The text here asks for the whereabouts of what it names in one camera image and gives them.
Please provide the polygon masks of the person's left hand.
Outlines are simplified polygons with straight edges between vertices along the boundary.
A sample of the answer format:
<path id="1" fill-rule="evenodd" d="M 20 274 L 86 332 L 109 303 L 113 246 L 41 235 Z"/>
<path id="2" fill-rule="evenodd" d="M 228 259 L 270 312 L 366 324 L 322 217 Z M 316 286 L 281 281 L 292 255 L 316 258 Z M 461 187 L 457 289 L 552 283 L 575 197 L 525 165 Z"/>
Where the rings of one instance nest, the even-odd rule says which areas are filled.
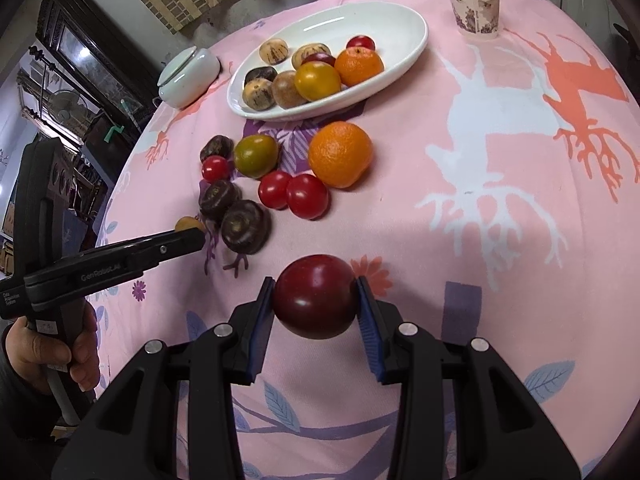
<path id="1" fill-rule="evenodd" d="M 28 327 L 27 318 L 18 318 L 6 334 L 6 356 L 16 374 L 42 392 L 49 392 L 46 368 L 72 364 L 70 377 L 82 391 L 99 382 L 99 357 L 96 344 L 96 312 L 84 305 L 84 330 L 73 347 L 63 341 L 38 334 Z"/>

